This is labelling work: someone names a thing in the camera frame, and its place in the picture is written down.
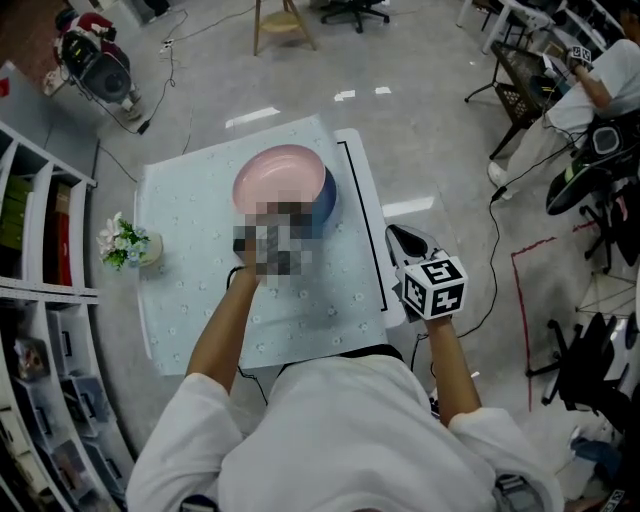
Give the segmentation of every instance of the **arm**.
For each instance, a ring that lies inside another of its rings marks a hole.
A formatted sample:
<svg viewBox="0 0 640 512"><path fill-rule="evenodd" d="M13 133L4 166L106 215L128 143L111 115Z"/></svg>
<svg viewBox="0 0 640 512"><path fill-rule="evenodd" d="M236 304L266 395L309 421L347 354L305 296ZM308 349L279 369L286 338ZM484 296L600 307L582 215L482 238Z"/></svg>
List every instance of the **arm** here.
<svg viewBox="0 0 640 512"><path fill-rule="evenodd" d="M589 71L580 64L574 68L573 72L584 87L587 96L589 96L594 106L600 109L607 108L612 98L606 86L600 80L593 79L589 75Z"/></svg>
<svg viewBox="0 0 640 512"><path fill-rule="evenodd" d="M459 413L473 412L481 407L467 362L449 318L425 322L431 342L433 371L438 385L440 421L445 427Z"/></svg>
<svg viewBox="0 0 640 512"><path fill-rule="evenodd" d="M247 317L257 287L255 267L249 266L236 272L227 293L193 349L187 375L202 373L231 392Z"/></svg>

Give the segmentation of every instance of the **white t-shirt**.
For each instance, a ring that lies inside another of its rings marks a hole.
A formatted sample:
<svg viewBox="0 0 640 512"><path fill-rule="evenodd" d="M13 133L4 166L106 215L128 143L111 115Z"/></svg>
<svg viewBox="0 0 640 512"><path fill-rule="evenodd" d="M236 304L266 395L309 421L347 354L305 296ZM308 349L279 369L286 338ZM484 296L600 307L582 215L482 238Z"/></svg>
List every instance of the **white t-shirt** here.
<svg viewBox="0 0 640 512"><path fill-rule="evenodd" d="M558 482L506 411L459 414L448 430L391 357L288 368L246 439L229 409L217 382L184 380L134 468L131 512L174 512L194 494L222 512L488 512L505 472L525 477L545 511L564 507Z"/></svg>
<svg viewBox="0 0 640 512"><path fill-rule="evenodd" d="M628 39L617 41L593 61L589 75L607 88L612 99L606 109L597 109L578 83L547 113L553 126L576 134L574 140L587 130L596 113L609 119L640 108L640 46Z"/></svg>

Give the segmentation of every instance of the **wrist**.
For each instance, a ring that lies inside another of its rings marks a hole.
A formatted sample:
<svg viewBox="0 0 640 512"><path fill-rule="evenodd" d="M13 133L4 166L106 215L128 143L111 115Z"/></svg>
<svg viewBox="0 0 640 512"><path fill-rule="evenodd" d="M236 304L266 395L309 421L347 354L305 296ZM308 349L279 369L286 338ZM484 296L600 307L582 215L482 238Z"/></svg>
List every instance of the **wrist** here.
<svg viewBox="0 0 640 512"><path fill-rule="evenodd" d="M247 266L238 270L233 281L238 281L239 285L253 288L254 290L258 287L258 284L260 284L260 279L256 276L255 266Z"/></svg>
<svg viewBox="0 0 640 512"><path fill-rule="evenodd" d="M441 329L443 327L452 327L451 315L441 316L440 318L433 318L431 320L425 320L424 323L427 326L427 330L429 332Z"/></svg>

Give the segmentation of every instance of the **flower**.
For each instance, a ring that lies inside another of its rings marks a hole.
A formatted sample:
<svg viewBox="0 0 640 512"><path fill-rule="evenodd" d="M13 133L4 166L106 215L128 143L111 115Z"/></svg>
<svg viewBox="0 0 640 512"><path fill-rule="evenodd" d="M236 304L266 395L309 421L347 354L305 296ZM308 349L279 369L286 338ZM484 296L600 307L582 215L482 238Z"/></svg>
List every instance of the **flower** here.
<svg viewBox="0 0 640 512"><path fill-rule="evenodd" d="M131 242L126 238L118 237L116 238L114 246L118 250L127 250L131 246Z"/></svg>
<svg viewBox="0 0 640 512"><path fill-rule="evenodd" d="M133 244L133 248L138 252L145 252L147 250L147 242L145 240L138 240Z"/></svg>
<svg viewBox="0 0 640 512"><path fill-rule="evenodd" d="M127 252L127 259L130 263L137 263L138 261L140 261L140 251L132 247L131 249L129 249L129 252Z"/></svg>
<svg viewBox="0 0 640 512"><path fill-rule="evenodd" d="M104 238L96 237L98 242L98 248L100 249L100 256L104 256L113 251L113 243L107 242Z"/></svg>
<svg viewBox="0 0 640 512"><path fill-rule="evenodd" d="M112 244L113 239L122 233L120 227L120 219L122 218L122 212L116 213L113 219L107 219L107 229L100 231L100 236L108 243Z"/></svg>

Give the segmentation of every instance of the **office chair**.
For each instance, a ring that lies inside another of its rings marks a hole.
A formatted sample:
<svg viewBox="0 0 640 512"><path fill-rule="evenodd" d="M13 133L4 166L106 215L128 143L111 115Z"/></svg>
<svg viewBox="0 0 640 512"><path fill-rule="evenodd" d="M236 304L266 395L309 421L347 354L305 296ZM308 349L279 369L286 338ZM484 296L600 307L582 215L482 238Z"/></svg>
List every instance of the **office chair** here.
<svg viewBox="0 0 640 512"><path fill-rule="evenodd" d="M547 326L555 332L560 349L554 353L556 361L525 372L531 378L558 370L545 389L542 405L549 405L559 394L567 410L601 412L614 428L623 432L631 401L620 387L627 376L637 337L635 318L618 321L612 316L605 322L598 313L591 319L584 336L581 337L582 326L575 325L570 346L565 343L557 321L550 320Z"/></svg>
<svg viewBox="0 0 640 512"><path fill-rule="evenodd" d="M329 14L325 14L322 18L320 18L320 23L326 23L329 18L333 18L334 16L338 16L340 14L350 12L356 18L356 32L358 34L362 34L362 16L361 14L371 14L372 16L379 16L382 18L384 23L389 23L389 16L383 12L375 11L371 9L371 6L374 4L378 4L382 2L382 0L346 0L344 2L331 0L330 4L327 6L328 9L333 9Z"/></svg>
<svg viewBox="0 0 640 512"><path fill-rule="evenodd" d="M564 213L588 194L596 196L599 214L588 205L580 207L580 214L591 217L600 228L600 236L584 256L590 259L604 243L607 264L603 272L606 274L611 269L611 246L615 243L609 214L614 201L620 197L614 191L614 183L622 179L638 181L640 110L614 119L596 118L586 135L587 141L573 162L551 182L547 193L547 213Z"/></svg>

